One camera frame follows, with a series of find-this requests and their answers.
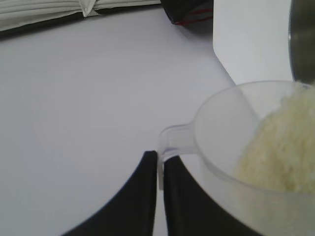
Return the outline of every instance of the metal container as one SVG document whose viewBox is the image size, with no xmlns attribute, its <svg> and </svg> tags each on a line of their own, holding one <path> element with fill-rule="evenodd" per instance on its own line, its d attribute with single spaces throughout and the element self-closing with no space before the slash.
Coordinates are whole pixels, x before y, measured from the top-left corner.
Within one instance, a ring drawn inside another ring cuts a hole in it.
<svg viewBox="0 0 315 236">
<path fill-rule="evenodd" d="M 292 74 L 303 83 L 315 82 L 315 0 L 292 0 L 289 24 Z"/>
</svg>

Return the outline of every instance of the measuring cup handle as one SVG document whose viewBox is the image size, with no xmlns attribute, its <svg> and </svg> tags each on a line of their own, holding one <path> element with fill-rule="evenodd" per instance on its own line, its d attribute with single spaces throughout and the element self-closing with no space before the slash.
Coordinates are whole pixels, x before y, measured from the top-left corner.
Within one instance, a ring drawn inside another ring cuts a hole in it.
<svg viewBox="0 0 315 236">
<path fill-rule="evenodd" d="M 192 124 L 175 125 L 160 134 L 157 174 L 160 190 L 163 189 L 163 163 L 167 158 L 196 153 Z"/>
</svg>

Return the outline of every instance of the white powder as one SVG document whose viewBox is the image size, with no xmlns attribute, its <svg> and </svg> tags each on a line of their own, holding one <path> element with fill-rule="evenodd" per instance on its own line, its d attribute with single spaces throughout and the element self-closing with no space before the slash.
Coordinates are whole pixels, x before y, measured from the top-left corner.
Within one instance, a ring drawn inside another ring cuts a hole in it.
<svg viewBox="0 0 315 236">
<path fill-rule="evenodd" d="M 315 88 L 298 86 L 260 124 L 236 168 L 259 188 L 315 194 Z"/>
</svg>

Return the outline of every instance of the measuring cup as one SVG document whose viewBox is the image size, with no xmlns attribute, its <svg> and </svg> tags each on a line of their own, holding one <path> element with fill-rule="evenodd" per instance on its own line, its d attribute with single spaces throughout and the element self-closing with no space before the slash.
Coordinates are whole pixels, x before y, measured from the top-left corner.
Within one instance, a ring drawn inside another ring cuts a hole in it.
<svg viewBox="0 0 315 236">
<path fill-rule="evenodd" d="M 296 88 L 295 82 L 285 81 L 228 88 L 204 102 L 191 123 L 162 131 L 158 150 L 160 188 L 166 158 L 197 154 L 204 190 L 239 221 L 264 236 L 315 236 L 313 195 L 259 189 L 233 177 L 259 122 Z"/>
</svg>

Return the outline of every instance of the white table surface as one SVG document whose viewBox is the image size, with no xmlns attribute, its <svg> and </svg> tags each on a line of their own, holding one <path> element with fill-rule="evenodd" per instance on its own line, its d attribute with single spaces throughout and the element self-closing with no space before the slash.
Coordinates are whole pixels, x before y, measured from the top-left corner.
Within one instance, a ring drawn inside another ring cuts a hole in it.
<svg viewBox="0 0 315 236">
<path fill-rule="evenodd" d="M 162 129 L 233 85 L 211 22 L 194 27 L 156 8 L 0 41 L 0 235 L 57 236 L 81 223 Z M 201 181 L 196 157 L 184 162 Z M 159 192 L 154 235 L 166 234 Z"/>
</svg>

